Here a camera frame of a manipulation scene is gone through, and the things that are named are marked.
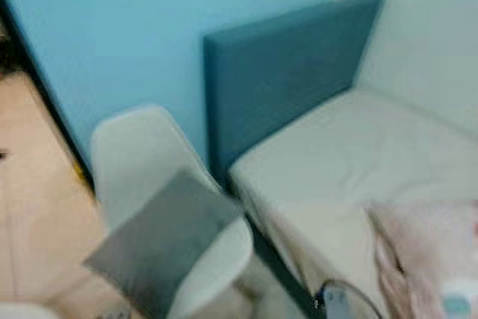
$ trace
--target black cable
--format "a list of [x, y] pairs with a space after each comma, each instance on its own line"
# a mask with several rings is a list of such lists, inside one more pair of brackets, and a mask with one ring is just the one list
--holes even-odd
[[317, 295], [315, 296], [314, 298], [314, 307], [316, 308], [316, 310], [318, 310], [319, 312], [322, 311], [322, 312], [325, 312], [325, 298], [324, 298], [324, 292], [326, 290], [326, 287], [328, 285], [335, 285], [335, 286], [338, 286], [338, 287], [342, 287], [342, 288], [346, 288], [346, 289], [350, 289], [351, 291], [353, 291], [358, 297], [360, 297], [360, 299], [362, 299], [364, 302], [366, 302], [366, 304], [368, 304], [368, 306], [373, 310], [373, 312], [375, 313], [377, 319], [383, 319], [383, 316], [380, 314], [380, 311], [378, 310], [378, 308], [375, 306], [375, 304], [373, 304], [372, 300], [370, 300], [369, 297], [367, 297], [367, 295], [361, 291], [360, 289], [358, 289], [356, 286], [348, 283], [347, 281], [345, 280], [341, 280], [341, 279], [327, 279], [323, 284], [322, 286], [320, 287], [320, 290], [318, 291]]

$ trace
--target upholstered headboard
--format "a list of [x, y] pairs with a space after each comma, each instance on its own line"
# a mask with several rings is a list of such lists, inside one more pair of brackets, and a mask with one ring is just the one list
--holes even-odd
[[382, 0], [340, 0], [204, 39], [211, 170], [349, 89]]

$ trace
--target gray cushion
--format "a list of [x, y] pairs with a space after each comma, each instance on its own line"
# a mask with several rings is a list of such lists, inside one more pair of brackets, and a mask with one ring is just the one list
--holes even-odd
[[242, 213], [228, 197], [179, 173], [85, 265], [117, 286], [147, 318], [165, 318], [196, 260]]

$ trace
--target white bedsheet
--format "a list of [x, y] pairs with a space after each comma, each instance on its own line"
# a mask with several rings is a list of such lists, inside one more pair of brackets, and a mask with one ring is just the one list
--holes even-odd
[[370, 90], [352, 90], [258, 144], [230, 175], [311, 293], [325, 278], [342, 277], [385, 311], [364, 203], [478, 198], [478, 141]]

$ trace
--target white plastic chair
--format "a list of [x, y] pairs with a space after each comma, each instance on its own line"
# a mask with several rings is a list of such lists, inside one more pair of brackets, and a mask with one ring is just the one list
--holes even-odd
[[[189, 170], [220, 191], [160, 106], [138, 108], [103, 122], [92, 145], [96, 195], [110, 230], [137, 213], [179, 170]], [[223, 293], [248, 265], [252, 248], [251, 229], [243, 218], [226, 227], [180, 285], [167, 319], [190, 318]]]

